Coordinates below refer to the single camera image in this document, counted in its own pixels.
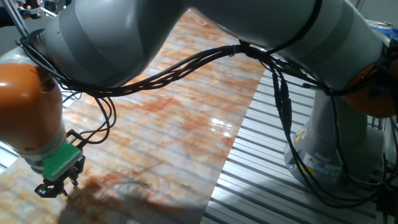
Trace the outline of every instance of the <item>black cable tie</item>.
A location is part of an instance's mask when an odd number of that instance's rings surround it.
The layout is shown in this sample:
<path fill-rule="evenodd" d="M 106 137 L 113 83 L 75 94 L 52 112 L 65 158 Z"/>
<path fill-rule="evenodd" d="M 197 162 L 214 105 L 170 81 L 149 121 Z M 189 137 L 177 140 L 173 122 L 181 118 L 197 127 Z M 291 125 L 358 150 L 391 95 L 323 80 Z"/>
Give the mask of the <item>black cable tie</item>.
<path fill-rule="evenodd" d="M 230 54 L 230 55 L 229 55 L 230 57 L 234 57 L 235 54 L 236 54 L 236 47 L 235 47 L 235 45 L 232 45 L 232 48 L 233 48 L 233 50 L 234 50 L 234 53 L 233 53 L 233 54 Z"/>

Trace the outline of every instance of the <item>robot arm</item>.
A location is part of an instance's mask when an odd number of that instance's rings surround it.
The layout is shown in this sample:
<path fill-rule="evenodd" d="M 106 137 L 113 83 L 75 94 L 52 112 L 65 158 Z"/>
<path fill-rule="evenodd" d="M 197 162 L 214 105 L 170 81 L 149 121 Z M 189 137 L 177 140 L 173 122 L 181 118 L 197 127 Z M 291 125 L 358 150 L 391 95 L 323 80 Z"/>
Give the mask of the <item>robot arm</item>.
<path fill-rule="evenodd" d="M 271 49 L 294 37 L 311 18 L 319 2 L 322 5 L 311 29 L 301 40 L 279 53 L 305 68 L 328 88 L 341 91 L 371 72 L 372 68 L 368 67 L 379 60 L 383 50 L 380 39 L 353 6 L 344 0 L 98 0 L 95 4 L 80 0 L 73 2 L 53 20 L 38 35 L 34 46 L 71 80 L 95 87 L 119 87 L 146 68 L 188 8 L 201 12 L 210 22 L 241 40 Z M 24 114 L 21 108 L 26 111 L 26 108 L 35 106 L 19 96 L 15 96 L 14 103 L 0 104 L 5 106 L 0 108 L 0 123 L 6 123 L 4 118 L 12 118 L 6 127 L 0 129 L 0 140 L 14 147 L 35 171 L 43 173 L 49 159 L 56 160 L 63 147 L 69 147 L 65 143 L 60 94 L 57 88 L 41 91 L 40 87 L 48 77 L 35 65 L 13 63 L 19 60 L 0 60 L 0 83 L 5 83 L 0 86 L 0 96 L 15 92 L 17 71 L 31 77 L 19 89 L 28 95 L 41 96 L 47 107 L 36 108 L 37 116 L 33 117 Z M 24 72 L 28 69 L 36 72 Z M 391 73 L 398 75 L 396 62 L 391 64 Z M 396 113 L 391 106 L 394 104 L 390 94 L 384 93 L 370 100 L 369 90 L 361 91 L 346 98 L 357 109 L 374 115 L 373 109 L 377 105 L 378 111 L 386 111 L 380 116 Z M 383 105 L 379 103 L 381 98 L 385 99 Z M 50 121 L 44 119 L 49 111 L 54 118 Z M 32 136 L 35 141 L 39 139 L 34 129 L 21 132 L 21 128 L 15 125 L 22 127 L 21 116 L 45 124 L 43 130 L 48 134 L 45 141 L 40 144 L 30 141 Z M 64 172 L 76 163 L 81 165 L 80 157 L 81 154 L 75 151 L 68 155 L 68 160 L 57 172 L 44 176 L 51 181 L 68 177 Z"/>

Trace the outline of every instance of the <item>black cable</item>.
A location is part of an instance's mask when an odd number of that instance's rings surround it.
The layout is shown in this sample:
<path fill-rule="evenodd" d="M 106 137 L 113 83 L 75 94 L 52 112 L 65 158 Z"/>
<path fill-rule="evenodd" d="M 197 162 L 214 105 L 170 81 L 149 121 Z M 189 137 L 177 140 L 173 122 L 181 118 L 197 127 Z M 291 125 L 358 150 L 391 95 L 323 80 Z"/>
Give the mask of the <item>black cable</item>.
<path fill-rule="evenodd" d="M 394 145 L 396 148 L 396 164 L 394 167 L 394 174 L 392 174 L 387 180 L 387 183 L 390 183 L 393 181 L 396 177 L 398 177 L 398 140 L 397 140 L 397 134 L 396 131 L 398 131 L 398 127 L 396 126 L 394 120 L 390 118 L 390 124 L 391 124 L 391 131 L 392 131 L 392 138 L 394 140 Z"/>
<path fill-rule="evenodd" d="M 109 128 L 113 128 L 113 126 L 116 124 L 116 119 L 117 119 L 117 114 L 116 114 L 116 108 L 115 108 L 115 106 L 114 106 L 114 103 L 113 103 L 113 101 L 111 100 L 111 98 L 107 98 L 108 100 L 109 100 L 109 102 L 110 102 L 110 104 L 111 104 L 111 107 L 112 107 L 112 111 L 113 111 L 113 122 L 112 122 L 112 124 L 111 124 L 111 126 L 109 127 Z M 109 113 L 109 116 L 108 116 L 108 119 L 111 119 L 111 116 L 112 116 L 112 112 L 110 112 Z M 91 130 L 91 131 L 82 131 L 81 133 L 79 133 L 80 135 L 83 135 L 83 134 L 87 134 L 87 133 L 94 133 L 94 132 L 102 132 L 102 131 L 106 131 L 107 130 L 107 128 L 104 128 L 104 129 L 100 129 L 100 130 Z"/>
<path fill-rule="evenodd" d="M 104 115 L 104 117 L 105 117 L 105 122 L 104 122 L 104 124 L 102 124 L 97 130 L 95 130 L 94 132 L 92 132 L 87 138 L 85 138 L 85 140 L 84 140 L 84 142 L 86 142 L 86 143 L 88 143 L 88 144 L 101 144 L 102 142 L 104 142 L 105 140 L 107 140 L 107 138 L 108 138 L 108 136 L 109 136 L 109 133 L 110 133 L 110 123 L 109 123 L 109 117 L 108 117 L 108 115 L 106 114 L 106 111 L 105 111 L 105 109 L 104 109 L 104 107 L 103 107 L 103 105 L 102 105 L 102 103 L 100 102 L 100 100 L 98 99 L 98 98 L 95 98 L 95 101 L 97 102 L 97 104 L 98 104 L 98 106 L 99 106 L 99 108 L 101 109 L 101 111 L 102 111 L 102 113 L 103 113 L 103 115 Z M 101 139 L 101 140 L 99 140 L 99 141 L 90 141 L 90 139 L 97 133 L 97 132 L 99 132 L 101 129 L 102 129 L 102 127 L 104 126 L 104 125 L 106 125 L 106 134 L 105 134 L 105 136 Z"/>
<path fill-rule="evenodd" d="M 70 98 L 72 98 L 72 97 L 75 97 L 75 99 L 77 99 L 77 100 L 79 100 L 80 99 L 80 97 L 79 98 L 77 98 L 76 97 L 76 95 L 77 94 L 79 94 L 78 92 L 74 92 L 74 93 L 72 93 L 71 95 L 69 95 L 69 96 L 67 96 L 64 100 L 63 100 L 63 102 L 62 103 L 64 103 L 64 102 L 66 102 L 66 101 L 68 101 Z"/>
<path fill-rule="evenodd" d="M 381 130 L 381 119 L 379 118 L 379 125 L 377 126 L 378 130 Z"/>
<path fill-rule="evenodd" d="M 301 40 L 304 38 L 305 34 L 307 34 L 307 32 L 312 28 L 312 26 L 314 25 L 315 21 L 318 19 L 319 13 L 321 11 L 321 7 L 322 7 L 322 0 L 316 0 L 315 1 L 315 5 L 313 7 L 311 16 L 309 17 L 307 23 L 301 28 L 301 30 L 290 40 L 288 40 L 287 42 L 277 46 L 276 48 L 267 51 L 267 54 L 273 54 L 276 53 L 280 50 L 283 50 L 287 47 L 290 47 L 291 45 L 293 45 L 294 43 L 296 43 L 298 40 Z"/>
<path fill-rule="evenodd" d="M 373 117 L 372 118 L 372 128 L 374 128 L 374 123 L 376 122 L 376 118 L 375 117 Z"/>

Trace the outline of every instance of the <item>marble-patterned sheet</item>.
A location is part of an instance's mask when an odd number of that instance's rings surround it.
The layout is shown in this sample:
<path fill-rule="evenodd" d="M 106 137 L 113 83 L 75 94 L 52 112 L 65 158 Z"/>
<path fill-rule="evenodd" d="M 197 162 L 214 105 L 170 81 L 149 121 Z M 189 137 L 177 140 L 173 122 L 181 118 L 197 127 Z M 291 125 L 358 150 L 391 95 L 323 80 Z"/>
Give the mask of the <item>marble-patterned sheet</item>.
<path fill-rule="evenodd" d="M 237 43 L 188 12 L 132 82 Z M 113 98 L 118 122 L 106 142 L 84 148 L 81 194 L 40 198 L 34 188 L 41 177 L 18 159 L 0 175 L 0 223 L 199 223 L 263 71 L 259 62 L 235 55 L 165 88 Z M 86 95 L 63 118 L 78 132 L 104 120 Z"/>

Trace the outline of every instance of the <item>orange stain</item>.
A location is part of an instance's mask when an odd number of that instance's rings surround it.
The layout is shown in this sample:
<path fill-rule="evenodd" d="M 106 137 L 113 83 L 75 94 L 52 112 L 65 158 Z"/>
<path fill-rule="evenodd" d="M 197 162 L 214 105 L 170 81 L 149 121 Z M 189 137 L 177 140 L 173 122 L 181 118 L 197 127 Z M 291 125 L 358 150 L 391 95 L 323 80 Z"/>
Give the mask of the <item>orange stain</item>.
<path fill-rule="evenodd" d="M 232 147 L 232 145 L 234 144 L 235 138 L 232 137 L 225 137 L 223 138 L 223 143 L 228 146 L 228 147 Z"/>
<path fill-rule="evenodd" d="M 192 131 L 195 129 L 207 128 L 209 125 L 210 125 L 210 120 L 205 116 L 198 116 L 196 118 L 192 118 L 191 116 L 189 116 L 184 119 L 182 127 Z"/>
<path fill-rule="evenodd" d="M 206 28 L 206 29 L 216 29 L 215 27 L 213 27 L 210 24 L 204 24 L 203 27 Z"/>
<path fill-rule="evenodd" d="M 125 108 L 130 110 L 142 110 L 146 112 L 156 113 L 164 110 L 165 108 L 173 105 L 179 105 L 181 101 L 176 100 L 171 97 L 161 97 L 159 96 L 155 101 L 145 102 L 144 105 L 116 105 L 117 108 Z"/>

